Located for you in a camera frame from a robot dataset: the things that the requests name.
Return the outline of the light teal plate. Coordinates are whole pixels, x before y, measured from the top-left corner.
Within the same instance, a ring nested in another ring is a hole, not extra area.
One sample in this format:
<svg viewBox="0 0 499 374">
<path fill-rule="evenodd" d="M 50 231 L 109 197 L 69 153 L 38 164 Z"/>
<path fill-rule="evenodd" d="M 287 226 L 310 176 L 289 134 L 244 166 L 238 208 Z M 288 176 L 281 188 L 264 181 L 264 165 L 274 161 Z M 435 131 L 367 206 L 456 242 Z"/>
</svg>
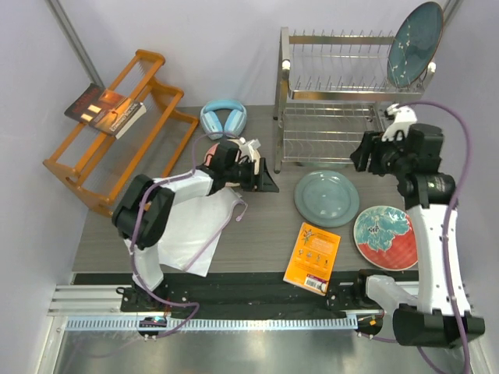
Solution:
<svg viewBox="0 0 499 374">
<path fill-rule="evenodd" d="M 300 215 L 322 228 L 341 227 L 359 210 L 356 187 L 336 171 L 313 171 L 294 189 L 294 204 Z"/>
</svg>

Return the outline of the dark teal floral plate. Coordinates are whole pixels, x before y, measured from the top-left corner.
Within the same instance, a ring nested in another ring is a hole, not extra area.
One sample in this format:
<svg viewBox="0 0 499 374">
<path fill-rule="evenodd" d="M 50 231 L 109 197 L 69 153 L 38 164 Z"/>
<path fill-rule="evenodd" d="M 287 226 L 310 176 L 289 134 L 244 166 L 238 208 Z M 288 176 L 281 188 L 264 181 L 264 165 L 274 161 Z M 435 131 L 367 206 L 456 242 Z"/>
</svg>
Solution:
<svg viewBox="0 0 499 374">
<path fill-rule="evenodd" d="M 404 20 L 388 52 L 387 78 L 396 88 L 414 83 L 431 63 L 444 29 L 436 2 L 424 2 Z"/>
</svg>

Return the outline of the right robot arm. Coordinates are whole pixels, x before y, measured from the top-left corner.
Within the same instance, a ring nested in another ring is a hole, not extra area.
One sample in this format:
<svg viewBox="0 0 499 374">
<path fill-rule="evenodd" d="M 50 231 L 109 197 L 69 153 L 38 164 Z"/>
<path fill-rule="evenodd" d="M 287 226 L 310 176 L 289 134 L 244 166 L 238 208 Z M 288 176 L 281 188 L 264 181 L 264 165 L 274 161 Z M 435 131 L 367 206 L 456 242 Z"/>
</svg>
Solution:
<svg viewBox="0 0 499 374">
<path fill-rule="evenodd" d="M 416 123 L 392 140 L 367 131 L 350 158 L 357 171 L 394 175 L 416 237 L 419 290 L 412 296 L 389 277 L 362 270 L 352 288 L 353 301 L 375 302 L 392 318 L 402 346 L 455 348 L 485 332 L 473 316 L 461 281 L 456 244 L 457 190 L 452 176 L 439 171 L 444 135 L 434 125 Z"/>
</svg>

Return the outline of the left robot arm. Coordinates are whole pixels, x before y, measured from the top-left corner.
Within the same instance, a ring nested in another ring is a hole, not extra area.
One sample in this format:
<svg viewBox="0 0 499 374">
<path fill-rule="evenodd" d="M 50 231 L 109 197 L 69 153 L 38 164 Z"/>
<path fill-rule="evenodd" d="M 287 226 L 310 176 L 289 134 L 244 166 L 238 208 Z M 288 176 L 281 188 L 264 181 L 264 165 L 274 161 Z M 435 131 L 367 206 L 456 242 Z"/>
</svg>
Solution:
<svg viewBox="0 0 499 374">
<path fill-rule="evenodd" d="M 139 301 L 150 311 L 166 300 L 162 266 L 204 277 L 236 206 L 236 192 L 278 192 L 256 139 L 223 139 L 184 174 L 137 175 L 112 214 L 129 247 Z"/>
</svg>

